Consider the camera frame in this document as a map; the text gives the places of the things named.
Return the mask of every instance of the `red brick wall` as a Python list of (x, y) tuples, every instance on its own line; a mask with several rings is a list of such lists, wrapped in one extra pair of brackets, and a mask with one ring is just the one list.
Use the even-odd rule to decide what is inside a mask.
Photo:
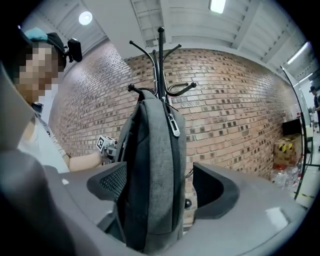
[[(75, 65), (59, 87), (49, 120), (65, 151), (88, 154), (99, 135), (118, 138), (138, 98), (127, 86), (152, 87), (151, 67), (145, 56), (125, 63), (108, 41)], [(296, 103), (290, 86), (252, 61), (205, 49), (177, 50), (164, 72), (168, 85), (198, 84), (172, 99), (186, 121), (187, 171), (192, 162), (203, 161), (268, 179), (282, 111), (289, 113)], [(191, 183), (189, 178), (186, 197), (195, 205)], [(191, 213), (185, 217), (192, 221)]]

